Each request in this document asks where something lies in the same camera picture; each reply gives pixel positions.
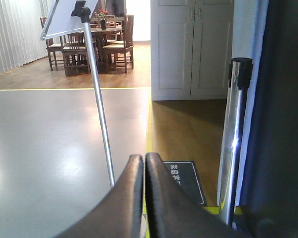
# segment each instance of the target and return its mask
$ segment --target yellow floor line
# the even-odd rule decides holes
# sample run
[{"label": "yellow floor line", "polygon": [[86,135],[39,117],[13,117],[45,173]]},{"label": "yellow floor line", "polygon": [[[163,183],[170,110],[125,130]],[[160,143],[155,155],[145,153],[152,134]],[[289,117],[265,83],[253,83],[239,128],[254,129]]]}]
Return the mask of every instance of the yellow floor line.
[{"label": "yellow floor line", "polygon": [[[135,88],[101,88],[107,89],[143,89],[150,87],[135,87]],[[26,89],[0,89],[0,91],[48,91],[48,90],[93,90],[94,88],[26,88]]]},{"label": "yellow floor line", "polygon": [[148,105],[148,125],[147,125],[147,136],[146,136],[146,153],[151,152],[152,148],[152,100],[151,92],[149,93],[149,105]]},{"label": "yellow floor line", "polygon": [[[220,212],[220,207],[203,207],[203,208],[206,209],[211,214],[214,214],[214,215],[218,215],[219,212]],[[236,207],[234,214],[235,215],[242,215],[243,212],[242,212],[241,207]]]}]

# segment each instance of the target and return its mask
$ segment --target white cabinet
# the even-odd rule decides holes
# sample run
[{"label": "white cabinet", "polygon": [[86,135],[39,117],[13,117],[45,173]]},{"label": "white cabinet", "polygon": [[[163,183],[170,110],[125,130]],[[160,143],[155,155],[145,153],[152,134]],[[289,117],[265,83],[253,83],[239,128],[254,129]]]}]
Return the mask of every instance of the white cabinet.
[{"label": "white cabinet", "polygon": [[226,98],[231,0],[151,0],[153,100]]}]

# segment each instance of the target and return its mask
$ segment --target wooden chair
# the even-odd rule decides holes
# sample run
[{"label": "wooden chair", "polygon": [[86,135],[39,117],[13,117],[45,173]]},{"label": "wooden chair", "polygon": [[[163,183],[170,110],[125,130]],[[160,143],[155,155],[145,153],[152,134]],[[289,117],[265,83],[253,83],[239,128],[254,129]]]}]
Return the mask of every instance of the wooden chair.
[{"label": "wooden chair", "polygon": [[[42,28],[44,27],[44,24],[46,22],[46,17],[40,17],[40,21],[41,21],[41,26]],[[50,63],[50,68],[51,71],[53,71],[53,67],[52,65],[55,65],[55,67],[58,67],[58,64],[63,64],[63,60],[62,59],[57,59],[56,58],[56,53],[55,52],[61,52],[62,48],[63,48],[63,41],[62,38],[60,36],[60,44],[54,44],[53,39],[48,39],[45,40],[46,42],[46,50],[48,51],[48,58],[49,58],[49,63]]]},{"label": "wooden chair", "polygon": [[89,73],[89,59],[84,36],[78,32],[66,35],[69,46],[63,47],[65,75]]},{"label": "wooden chair", "polygon": [[[133,26],[134,26],[134,16],[126,15],[125,16],[125,33],[123,35],[124,43],[123,44],[110,44],[103,47],[104,55],[106,59],[111,57],[111,54],[114,54],[114,64],[115,67],[124,67],[125,73],[127,73],[127,64],[131,63],[132,68],[134,68],[134,56],[132,40],[133,40]],[[109,61],[105,61],[106,70],[109,70]]]}]

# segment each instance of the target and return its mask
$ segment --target wooden dining table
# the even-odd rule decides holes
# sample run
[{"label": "wooden dining table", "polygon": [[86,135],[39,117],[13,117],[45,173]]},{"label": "wooden dining table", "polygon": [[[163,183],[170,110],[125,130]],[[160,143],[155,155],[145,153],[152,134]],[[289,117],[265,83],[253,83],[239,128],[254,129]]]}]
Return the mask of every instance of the wooden dining table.
[{"label": "wooden dining table", "polygon": [[114,34],[122,34],[122,28],[106,28],[102,30],[101,28],[91,28],[91,35],[93,42],[95,43],[95,55],[97,58],[97,66],[99,69],[104,68],[105,66],[105,54],[103,47],[109,45],[109,42],[107,42],[107,35],[114,35]]}]

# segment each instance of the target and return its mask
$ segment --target metal pole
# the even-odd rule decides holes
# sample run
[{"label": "metal pole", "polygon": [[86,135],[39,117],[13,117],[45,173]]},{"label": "metal pole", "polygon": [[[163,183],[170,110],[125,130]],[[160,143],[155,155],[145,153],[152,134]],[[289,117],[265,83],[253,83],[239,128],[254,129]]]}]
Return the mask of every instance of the metal pole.
[{"label": "metal pole", "polygon": [[221,151],[220,219],[232,226],[252,59],[232,59]]},{"label": "metal pole", "polygon": [[105,111],[104,111],[103,100],[102,100],[102,96],[101,96],[99,75],[98,75],[98,71],[97,71],[96,57],[95,57],[95,51],[94,51],[94,47],[93,47],[93,43],[92,43],[89,22],[83,23],[83,29],[84,29],[84,35],[85,35],[85,45],[87,47],[87,52],[88,52],[91,75],[93,77],[93,82],[94,82],[94,91],[95,91],[95,96],[96,96],[96,103],[97,103],[97,109],[98,109],[98,114],[99,114],[101,132],[103,135],[103,142],[104,142],[104,147],[105,147],[109,180],[110,180],[111,187],[113,187],[115,184],[114,169],[113,169],[113,163],[112,163],[112,159],[111,159]]}]

